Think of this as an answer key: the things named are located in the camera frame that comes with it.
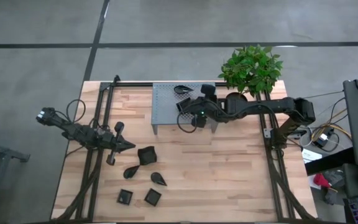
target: perforated metal plate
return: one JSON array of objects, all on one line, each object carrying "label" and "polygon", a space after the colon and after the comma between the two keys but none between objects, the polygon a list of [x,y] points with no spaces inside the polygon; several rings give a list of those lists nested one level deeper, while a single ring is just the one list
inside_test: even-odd
[{"label": "perforated metal plate", "polygon": [[[176,124],[178,108],[176,104],[190,97],[192,100],[201,93],[201,86],[209,84],[215,86],[215,82],[175,82],[175,83],[153,83],[153,102],[152,102],[152,124]],[[185,94],[177,94],[173,91],[177,85],[184,85],[192,88],[194,91]],[[180,124],[190,124],[193,118],[190,114],[181,115]]]}]

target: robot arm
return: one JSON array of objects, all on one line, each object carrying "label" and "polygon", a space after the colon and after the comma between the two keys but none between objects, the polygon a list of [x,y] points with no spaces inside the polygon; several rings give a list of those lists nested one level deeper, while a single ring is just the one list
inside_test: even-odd
[{"label": "robot arm", "polygon": [[285,147],[288,135],[299,126],[307,126],[316,120],[313,104],[302,98],[287,97],[281,100],[248,102],[247,98],[239,93],[230,93],[226,98],[217,98],[215,87],[211,85],[203,85],[201,92],[205,96],[200,96],[195,100],[187,98],[177,103],[180,113],[193,114],[195,117],[191,123],[200,128],[206,124],[206,118],[211,118],[219,123],[227,123],[250,114],[285,113],[289,115],[289,118],[280,127],[277,124],[272,125],[271,143],[275,147]]},{"label": "robot arm", "polygon": [[56,126],[62,129],[62,136],[67,139],[74,139],[87,149],[96,149],[98,147],[111,149],[113,152],[122,152],[135,147],[131,142],[126,141],[121,135],[124,124],[118,122],[114,127],[117,132],[103,130],[97,131],[89,125],[73,124],[57,114],[54,108],[42,108],[36,117],[37,121],[43,125]]}]

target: black cable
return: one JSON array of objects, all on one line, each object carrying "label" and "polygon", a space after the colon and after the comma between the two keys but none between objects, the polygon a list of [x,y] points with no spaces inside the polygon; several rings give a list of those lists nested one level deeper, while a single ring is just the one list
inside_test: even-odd
[{"label": "black cable", "polygon": [[346,117],[347,117],[347,115],[343,116],[341,119],[339,119],[339,120],[337,120],[337,121],[333,122],[333,124],[336,124],[336,123],[338,123],[338,122],[342,121],[342,120],[343,120],[343,119],[345,119]]},{"label": "black cable", "polygon": [[[315,132],[319,131],[321,128],[327,128],[327,127],[330,127],[330,125],[337,126],[338,128],[341,128],[341,129],[344,130],[344,128],[342,128],[340,125],[336,124],[336,122],[335,122],[335,123],[322,124],[322,125],[320,125],[320,126],[318,126],[318,127],[310,127],[310,128],[313,128],[313,129],[314,129],[314,131],[310,134],[310,137],[311,137]],[[350,138],[347,134],[345,134],[345,136],[346,136],[350,141],[352,140],[352,138]]]},{"label": "black cable", "polygon": [[334,114],[334,109],[335,109],[335,106],[342,100],[344,100],[345,98],[341,98],[339,99],[337,102],[335,102],[334,106],[333,106],[333,109],[331,110],[331,116],[329,117],[329,121],[328,123],[331,123],[331,120],[333,119],[333,114]]},{"label": "black cable", "polygon": [[194,129],[193,130],[191,130],[191,131],[187,131],[187,130],[185,130],[185,129],[183,129],[181,126],[180,126],[180,123],[179,123],[179,117],[180,117],[180,115],[181,114],[184,114],[183,113],[183,110],[180,112],[180,113],[178,113],[178,116],[177,116],[177,125],[178,125],[178,127],[179,127],[179,129],[181,129],[182,131],[184,131],[184,132],[186,132],[186,133],[193,133],[193,132],[195,132],[196,130],[197,130],[197,116],[195,116],[195,127],[194,127]]},{"label": "black cable", "polygon": [[102,129],[103,131],[109,131],[109,130],[110,130],[110,126],[109,126],[109,125],[103,125],[103,126],[105,126],[105,127],[107,128],[107,129],[104,129],[103,126],[100,126],[99,121],[97,121],[95,118],[92,118],[92,119],[91,119],[91,121],[89,122],[88,126],[91,126],[91,123],[92,123],[93,121],[95,121],[95,122],[96,122],[96,125],[98,125],[98,127],[99,127],[100,129]]},{"label": "black cable", "polygon": [[232,118],[232,117],[236,117],[238,116],[239,114],[242,114],[242,113],[245,113],[249,108],[253,108],[253,107],[257,107],[257,106],[262,106],[264,108],[267,108],[269,111],[270,111],[270,114],[273,115],[273,118],[274,118],[274,121],[275,121],[275,124],[276,126],[278,127],[278,120],[277,120],[277,117],[273,111],[273,109],[271,109],[270,107],[266,106],[266,105],[263,105],[263,104],[257,104],[257,105],[252,105],[252,106],[248,106],[244,109],[242,109],[241,111],[235,113],[235,114],[227,114],[224,110],[222,110],[222,108],[220,108],[215,102],[211,101],[211,100],[206,100],[206,102],[208,103],[211,103],[212,105],[214,105],[218,110],[221,111],[221,113],[223,113],[225,115],[225,117],[228,117],[228,118]]},{"label": "black cable", "polygon": [[273,160],[278,160],[278,158],[283,158],[284,157],[284,150],[283,149],[279,149],[278,150],[280,152],[280,157],[277,157],[277,158],[274,158],[273,155],[272,155],[272,159]]},{"label": "black cable", "polygon": [[336,141],[335,146],[334,146],[332,149],[323,149],[322,147],[319,147],[319,149],[323,150],[324,152],[333,152],[333,150],[335,150],[335,149],[338,147],[339,141],[340,141],[340,138],[339,138],[339,135],[338,135],[338,134],[333,133],[333,135],[335,135],[336,138],[337,138],[337,141]]},{"label": "black cable", "polygon": [[[80,116],[80,118],[78,118],[77,120],[72,121],[72,120],[70,119],[70,115],[68,114],[68,109],[69,109],[69,107],[70,107],[70,105],[71,105],[72,103],[77,102],[77,101],[78,101],[78,102],[81,102],[81,103],[84,105],[84,111],[82,112],[82,115]],[[68,121],[69,121],[71,124],[74,124],[75,122],[78,122],[78,121],[85,115],[85,111],[86,111],[86,105],[85,105],[85,102],[84,102],[84,101],[82,101],[82,100],[80,100],[80,99],[72,100],[71,102],[69,102],[69,103],[67,104],[67,107],[66,107],[66,116],[67,116]]]},{"label": "black cable", "polygon": [[57,110],[55,110],[55,113],[61,114],[64,118],[66,118],[67,122],[70,122],[70,120],[67,118],[67,116],[64,113],[57,111]]},{"label": "black cable", "polygon": [[335,94],[335,93],[342,93],[342,91],[336,91],[336,92],[332,92],[332,93],[325,93],[325,94],[320,94],[320,95],[315,95],[315,96],[307,96],[307,97],[301,97],[303,99],[308,99],[308,98],[314,98],[314,97],[319,97],[319,96],[326,96],[326,95],[331,95],[331,94]]},{"label": "black cable", "polygon": [[81,147],[79,147],[79,148],[77,148],[77,149],[72,150],[71,152],[69,152],[69,153],[66,154],[65,158],[67,158],[70,154],[72,154],[72,153],[74,153],[74,152],[76,152],[76,151],[78,151],[78,150],[80,150],[80,149],[82,149],[82,148],[84,148],[84,146],[81,146]]},{"label": "black cable", "polygon": [[293,141],[292,139],[289,139],[289,138],[287,138],[287,140],[290,140],[293,144],[295,144],[296,146],[301,148],[301,151],[303,150],[303,147],[300,144],[296,143],[295,141]]}]

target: green leaves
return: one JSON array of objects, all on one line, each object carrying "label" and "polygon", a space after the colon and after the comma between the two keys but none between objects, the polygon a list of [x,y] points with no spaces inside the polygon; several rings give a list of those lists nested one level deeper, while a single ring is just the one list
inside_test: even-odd
[{"label": "green leaves", "polygon": [[233,51],[231,58],[223,63],[218,78],[226,81],[227,89],[237,88],[239,93],[247,90],[252,96],[260,91],[271,92],[281,76],[280,56],[272,54],[272,47],[249,46]]},{"label": "green leaves", "polygon": [[230,58],[230,59],[227,61],[227,63],[228,63],[229,65],[234,65],[234,64],[236,64],[236,63],[234,62],[233,58]]},{"label": "green leaves", "polygon": [[269,52],[272,51],[272,48],[273,48],[273,47],[270,47],[270,46],[269,46],[269,47],[265,47],[265,48],[264,48],[264,52],[269,53]]}]

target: black block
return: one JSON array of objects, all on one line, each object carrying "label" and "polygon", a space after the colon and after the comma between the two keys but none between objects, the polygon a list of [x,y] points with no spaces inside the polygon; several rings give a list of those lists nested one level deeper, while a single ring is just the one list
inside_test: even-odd
[{"label": "black block", "polygon": [[137,155],[142,166],[157,161],[157,155],[154,150],[154,146],[147,146],[144,149],[138,149]]},{"label": "black block", "polygon": [[146,198],[144,198],[144,200],[153,205],[156,206],[157,202],[160,200],[161,194],[158,193],[157,191],[150,189],[149,192],[146,195]]},{"label": "black block", "polygon": [[131,202],[132,194],[133,193],[128,190],[121,189],[117,198],[117,203],[129,205]]},{"label": "black block", "polygon": [[124,178],[125,179],[132,178],[135,175],[136,171],[139,169],[139,167],[140,166],[134,166],[134,167],[130,167],[130,168],[126,169],[123,174]]}]

